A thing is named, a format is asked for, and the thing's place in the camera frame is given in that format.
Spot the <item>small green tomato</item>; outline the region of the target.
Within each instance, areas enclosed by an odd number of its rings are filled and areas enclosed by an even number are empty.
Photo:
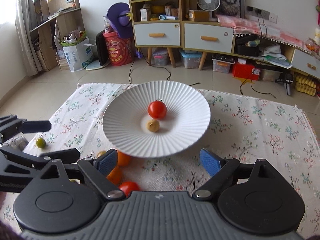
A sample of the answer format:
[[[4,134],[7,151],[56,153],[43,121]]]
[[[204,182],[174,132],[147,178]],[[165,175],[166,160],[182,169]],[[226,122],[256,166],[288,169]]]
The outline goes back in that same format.
[[[38,148],[43,149],[43,148],[46,147],[46,141],[45,141],[43,138],[37,138],[37,140],[36,140],[36,146],[37,146]]]

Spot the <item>small orange mandarin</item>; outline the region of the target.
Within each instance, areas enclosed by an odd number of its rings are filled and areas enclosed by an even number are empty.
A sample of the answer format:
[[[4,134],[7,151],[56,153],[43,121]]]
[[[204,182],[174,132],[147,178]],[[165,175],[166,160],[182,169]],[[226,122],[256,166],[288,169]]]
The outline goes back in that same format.
[[[114,185],[120,185],[123,179],[123,174],[121,168],[117,165],[106,178]]]

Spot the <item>red tomato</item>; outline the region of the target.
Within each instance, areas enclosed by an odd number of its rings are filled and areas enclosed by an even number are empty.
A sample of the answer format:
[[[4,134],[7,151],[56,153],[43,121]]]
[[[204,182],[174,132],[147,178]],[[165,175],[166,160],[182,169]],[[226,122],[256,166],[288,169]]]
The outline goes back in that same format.
[[[140,191],[140,187],[134,181],[125,181],[119,185],[119,189],[125,193],[125,196],[128,197],[133,191]]]
[[[161,100],[155,100],[148,106],[148,114],[153,119],[163,119],[167,114],[167,107]]]

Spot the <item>tan longan fruit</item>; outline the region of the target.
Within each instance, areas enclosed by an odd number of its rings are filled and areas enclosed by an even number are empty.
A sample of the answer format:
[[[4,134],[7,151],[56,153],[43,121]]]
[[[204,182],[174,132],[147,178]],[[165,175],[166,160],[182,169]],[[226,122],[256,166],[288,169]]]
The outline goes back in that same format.
[[[146,123],[146,128],[148,129],[148,131],[156,133],[159,131],[160,129],[160,124],[159,121],[156,119],[151,119]]]

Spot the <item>yellow-green tomato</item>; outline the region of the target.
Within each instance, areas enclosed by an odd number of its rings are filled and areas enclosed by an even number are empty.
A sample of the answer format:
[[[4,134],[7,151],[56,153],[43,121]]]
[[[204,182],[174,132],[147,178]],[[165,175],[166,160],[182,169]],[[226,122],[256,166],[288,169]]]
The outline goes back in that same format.
[[[99,153],[97,153],[97,158],[99,158],[100,156],[104,155],[106,153],[106,151],[100,151]]]

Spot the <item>large orange mandarin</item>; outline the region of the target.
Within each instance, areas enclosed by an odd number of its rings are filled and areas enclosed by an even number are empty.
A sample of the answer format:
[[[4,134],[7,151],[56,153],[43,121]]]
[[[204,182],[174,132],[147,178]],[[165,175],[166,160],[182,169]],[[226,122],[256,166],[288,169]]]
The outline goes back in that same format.
[[[117,155],[118,155],[117,165],[119,167],[126,167],[130,164],[131,156],[121,152],[120,150],[117,150]]]

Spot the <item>floral white tablecloth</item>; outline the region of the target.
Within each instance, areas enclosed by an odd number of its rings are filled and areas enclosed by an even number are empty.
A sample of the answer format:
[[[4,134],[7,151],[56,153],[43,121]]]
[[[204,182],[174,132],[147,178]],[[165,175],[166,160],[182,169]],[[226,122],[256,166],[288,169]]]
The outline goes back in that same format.
[[[96,157],[111,148],[102,123],[108,105],[129,85],[80,85],[51,117],[52,129],[43,133],[49,150],[75,147],[83,157]],[[303,237],[319,234],[318,121],[296,106],[264,99],[202,90],[212,111],[208,131],[185,153],[164,158],[137,159],[124,169],[124,177],[143,189],[193,193],[209,176],[200,164],[200,149],[243,163],[267,159],[305,203],[298,228]]]

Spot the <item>white ribbed plate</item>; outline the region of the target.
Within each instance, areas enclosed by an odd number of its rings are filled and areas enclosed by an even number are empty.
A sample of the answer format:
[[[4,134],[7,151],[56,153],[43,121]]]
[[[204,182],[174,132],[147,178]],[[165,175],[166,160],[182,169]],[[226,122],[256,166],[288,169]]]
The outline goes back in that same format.
[[[186,150],[206,132],[210,106],[195,88],[152,81],[119,94],[107,107],[103,131],[109,142],[132,157],[166,157]]]

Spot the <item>white paper shopping bag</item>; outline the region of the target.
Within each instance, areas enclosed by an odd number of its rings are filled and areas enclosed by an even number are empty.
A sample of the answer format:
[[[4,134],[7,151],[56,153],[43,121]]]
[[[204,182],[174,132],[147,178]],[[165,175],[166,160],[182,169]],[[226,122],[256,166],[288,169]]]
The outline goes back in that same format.
[[[65,54],[69,69],[71,72],[77,72],[85,69],[94,59],[90,39],[81,38],[74,43],[62,42],[63,52]]]

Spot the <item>red box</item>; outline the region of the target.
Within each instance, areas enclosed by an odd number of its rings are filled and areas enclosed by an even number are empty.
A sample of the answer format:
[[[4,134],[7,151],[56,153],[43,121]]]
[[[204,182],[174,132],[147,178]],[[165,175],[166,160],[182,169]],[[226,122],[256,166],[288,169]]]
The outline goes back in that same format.
[[[260,77],[260,68],[252,64],[235,63],[232,66],[232,74],[234,77],[258,81]]]

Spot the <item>red snack bucket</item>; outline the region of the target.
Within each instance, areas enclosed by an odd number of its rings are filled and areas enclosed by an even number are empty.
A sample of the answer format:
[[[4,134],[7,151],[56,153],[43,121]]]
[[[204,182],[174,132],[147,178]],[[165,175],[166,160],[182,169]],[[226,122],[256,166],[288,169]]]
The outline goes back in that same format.
[[[103,37],[112,66],[123,66],[133,62],[135,56],[132,38],[121,38],[116,31],[104,31]]]

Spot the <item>clear plastic storage box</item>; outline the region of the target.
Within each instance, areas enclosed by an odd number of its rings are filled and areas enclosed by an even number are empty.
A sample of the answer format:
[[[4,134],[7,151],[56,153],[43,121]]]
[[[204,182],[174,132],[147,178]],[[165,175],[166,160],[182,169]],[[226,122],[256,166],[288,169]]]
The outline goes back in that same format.
[[[186,69],[194,69],[199,67],[202,57],[201,52],[183,49],[180,49],[179,52],[182,64]]]

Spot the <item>wooden bookshelf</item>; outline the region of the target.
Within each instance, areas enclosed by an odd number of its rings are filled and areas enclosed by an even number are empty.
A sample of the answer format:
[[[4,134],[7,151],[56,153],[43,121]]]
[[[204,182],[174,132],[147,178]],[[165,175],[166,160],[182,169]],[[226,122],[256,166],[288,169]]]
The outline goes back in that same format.
[[[60,47],[71,31],[84,30],[79,0],[33,0],[35,23],[30,35],[37,59],[44,72],[55,67],[68,70],[68,63]]]

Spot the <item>grey curtain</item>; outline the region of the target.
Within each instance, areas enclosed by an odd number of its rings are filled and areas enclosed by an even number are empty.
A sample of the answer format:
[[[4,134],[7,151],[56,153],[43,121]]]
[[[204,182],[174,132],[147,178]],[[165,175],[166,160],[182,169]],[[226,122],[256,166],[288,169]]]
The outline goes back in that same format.
[[[35,52],[30,30],[35,22],[35,13],[30,9],[33,0],[17,0],[17,14],[15,18],[16,31],[20,42],[25,71],[29,77],[39,74],[42,66]]]

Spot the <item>low white drawer unit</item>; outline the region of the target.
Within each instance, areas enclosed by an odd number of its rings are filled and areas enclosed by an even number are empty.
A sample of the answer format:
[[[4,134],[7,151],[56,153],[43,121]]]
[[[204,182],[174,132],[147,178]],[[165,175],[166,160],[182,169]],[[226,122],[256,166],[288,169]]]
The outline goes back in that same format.
[[[320,78],[320,63],[314,56],[301,50],[295,49],[292,58],[293,67],[301,72],[305,72],[314,78]]]

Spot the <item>pink cloth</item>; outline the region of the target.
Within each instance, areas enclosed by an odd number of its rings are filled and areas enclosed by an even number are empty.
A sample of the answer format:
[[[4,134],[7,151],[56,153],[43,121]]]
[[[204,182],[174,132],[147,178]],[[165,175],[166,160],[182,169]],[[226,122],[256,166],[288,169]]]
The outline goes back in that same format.
[[[285,43],[301,51],[304,50],[308,54],[311,53],[302,40],[296,38],[288,31],[275,27],[272,24],[266,24],[262,19],[253,21],[227,15],[217,15],[217,19],[222,27],[232,28],[234,34],[255,34],[275,42]]]

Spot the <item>white wooden drawer cabinet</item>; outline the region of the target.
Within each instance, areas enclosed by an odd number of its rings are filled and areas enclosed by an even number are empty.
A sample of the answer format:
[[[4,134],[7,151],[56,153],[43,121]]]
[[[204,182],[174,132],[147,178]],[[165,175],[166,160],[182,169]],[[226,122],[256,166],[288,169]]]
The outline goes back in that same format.
[[[176,66],[174,49],[182,48],[182,20],[184,0],[129,0],[133,36],[138,50],[147,50],[147,63],[152,54],[163,49],[173,67]]]

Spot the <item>white desk fan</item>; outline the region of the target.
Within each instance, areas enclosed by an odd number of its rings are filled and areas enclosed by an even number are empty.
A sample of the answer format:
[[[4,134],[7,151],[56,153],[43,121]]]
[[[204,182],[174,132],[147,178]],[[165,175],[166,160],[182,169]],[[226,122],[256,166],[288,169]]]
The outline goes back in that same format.
[[[221,0],[197,0],[197,5],[201,10],[214,12],[220,7]]]

